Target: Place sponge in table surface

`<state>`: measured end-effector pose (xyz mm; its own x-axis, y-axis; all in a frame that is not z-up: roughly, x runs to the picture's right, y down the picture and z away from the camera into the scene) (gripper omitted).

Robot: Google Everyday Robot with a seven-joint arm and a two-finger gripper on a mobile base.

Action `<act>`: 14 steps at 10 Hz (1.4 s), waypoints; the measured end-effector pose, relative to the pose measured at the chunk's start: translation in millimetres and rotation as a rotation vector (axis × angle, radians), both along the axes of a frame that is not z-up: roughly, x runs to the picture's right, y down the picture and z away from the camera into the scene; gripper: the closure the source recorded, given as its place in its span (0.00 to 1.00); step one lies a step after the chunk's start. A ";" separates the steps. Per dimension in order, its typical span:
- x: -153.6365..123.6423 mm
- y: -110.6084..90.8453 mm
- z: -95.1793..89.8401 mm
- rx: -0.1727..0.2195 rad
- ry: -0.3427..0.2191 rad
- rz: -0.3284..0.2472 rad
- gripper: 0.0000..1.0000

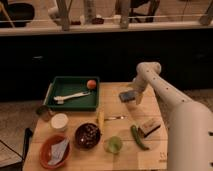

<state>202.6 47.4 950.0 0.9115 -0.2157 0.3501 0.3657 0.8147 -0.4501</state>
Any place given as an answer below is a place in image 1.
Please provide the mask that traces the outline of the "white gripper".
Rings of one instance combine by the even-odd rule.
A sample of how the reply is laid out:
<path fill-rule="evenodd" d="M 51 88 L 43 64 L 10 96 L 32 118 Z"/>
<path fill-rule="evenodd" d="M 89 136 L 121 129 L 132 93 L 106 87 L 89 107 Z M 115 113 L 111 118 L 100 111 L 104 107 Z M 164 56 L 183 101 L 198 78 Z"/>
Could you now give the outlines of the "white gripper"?
<path fill-rule="evenodd" d="M 143 98 L 143 92 L 147 88 L 147 81 L 143 78 L 135 77 L 132 82 L 133 89 L 136 91 L 135 92 L 135 101 L 136 105 L 139 105 L 142 101 Z"/>

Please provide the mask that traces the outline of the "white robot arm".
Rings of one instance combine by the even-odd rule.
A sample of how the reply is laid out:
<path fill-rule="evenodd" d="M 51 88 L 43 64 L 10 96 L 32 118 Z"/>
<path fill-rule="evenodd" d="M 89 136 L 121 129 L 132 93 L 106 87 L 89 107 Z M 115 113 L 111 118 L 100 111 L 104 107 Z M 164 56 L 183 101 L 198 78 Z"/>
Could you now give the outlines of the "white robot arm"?
<path fill-rule="evenodd" d="M 167 171 L 213 171 L 213 113 L 159 76 L 158 62 L 141 62 L 133 79 L 136 103 L 150 85 L 171 109 Z"/>

